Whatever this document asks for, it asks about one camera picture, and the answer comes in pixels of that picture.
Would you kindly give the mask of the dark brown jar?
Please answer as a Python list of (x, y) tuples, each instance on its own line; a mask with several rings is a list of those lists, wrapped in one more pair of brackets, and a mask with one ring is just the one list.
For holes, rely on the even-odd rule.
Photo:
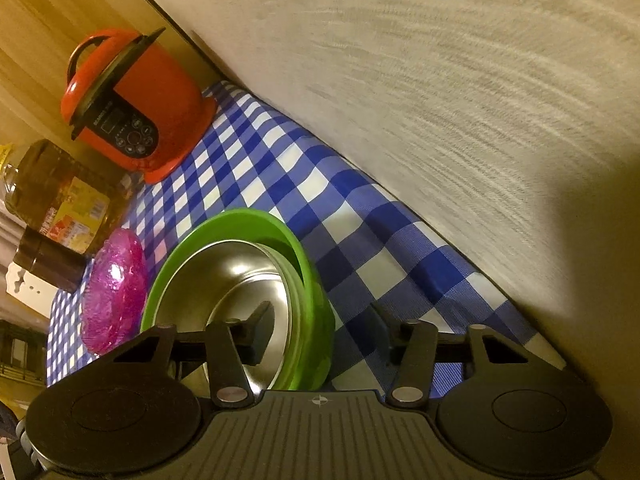
[(64, 292), (76, 292), (85, 275), (87, 259), (50, 238), (25, 229), (13, 261), (30, 274)]

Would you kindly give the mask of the white wooden chair back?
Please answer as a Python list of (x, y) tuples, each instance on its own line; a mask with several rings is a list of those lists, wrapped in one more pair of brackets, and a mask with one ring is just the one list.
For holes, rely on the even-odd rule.
[(51, 317), (58, 289), (11, 262), (6, 269), (6, 292), (45, 318)]

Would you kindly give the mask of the dark shelf unit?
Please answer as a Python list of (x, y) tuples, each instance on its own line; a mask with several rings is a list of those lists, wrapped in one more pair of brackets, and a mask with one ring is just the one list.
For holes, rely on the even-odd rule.
[(46, 384), (47, 336), (30, 328), (0, 322), (0, 370), (6, 379)]

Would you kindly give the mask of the green plastic bowl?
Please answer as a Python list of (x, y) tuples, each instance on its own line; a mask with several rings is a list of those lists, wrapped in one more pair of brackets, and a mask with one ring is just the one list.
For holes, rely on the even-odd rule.
[[(273, 389), (316, 390), (322, 386), (331, 368), (334, 341), (334, 314), (320, 283), (318, 272), (311, 263), (300, 240), (285, 223), (269, 212), (250, 208), (236, 208), (216, 214), (192, 230), (170, 253), (155, 278), (149, 299), (156, 299), (155, 282), (165, 281), (197, 250), (222, 240), (244, 240), (265, 244), (288, 259), (302, 281), (304, 291), (299, 300), (299, 328), (292, 339), (293, 349), (288, 355), (284, 384)], [(144, 330), (154, 326), (142, 314)]]

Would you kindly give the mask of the blue white checkered tablecloth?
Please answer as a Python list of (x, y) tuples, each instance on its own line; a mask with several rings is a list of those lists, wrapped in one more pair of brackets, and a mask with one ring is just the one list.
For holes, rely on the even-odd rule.
[(203, 140), (163, 182), (142, 188), (126, 227), (156, 273), (176, 245), (236, 207), (282, 220), (316, 266), (335, 315), (332, 389), (385, 389), (392, 372), (364, 325), (370, 304), (444, 333), (487, 325), (556, 367), (559, 352), (446, 240), (381, 185), (228, 81)]

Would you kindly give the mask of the large purple plastic plate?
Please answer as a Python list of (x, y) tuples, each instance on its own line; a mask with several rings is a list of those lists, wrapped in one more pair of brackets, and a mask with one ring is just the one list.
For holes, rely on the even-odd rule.
[(116, 229), (96, 254), (81, 297), (81, 340), (103, 356), (139, 333), (148, 271), (136, 233)]

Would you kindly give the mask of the red electric rice cooker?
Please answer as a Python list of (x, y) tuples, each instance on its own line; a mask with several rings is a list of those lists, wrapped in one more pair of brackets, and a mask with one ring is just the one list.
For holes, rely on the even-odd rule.
[(218, 103), (150, 34), (104, 29), (78, 44), (67, 63), (61, 115), (72, 138), (155, 184), (201, 141)]

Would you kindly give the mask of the large cooking oil bottle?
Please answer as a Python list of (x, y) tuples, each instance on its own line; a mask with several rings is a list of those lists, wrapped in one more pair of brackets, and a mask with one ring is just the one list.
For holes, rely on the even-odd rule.
[(1, 201), (39, 234), (91, 257), (126, 214), (134, 184), (111, 180), (53, 142), (1, 147)]

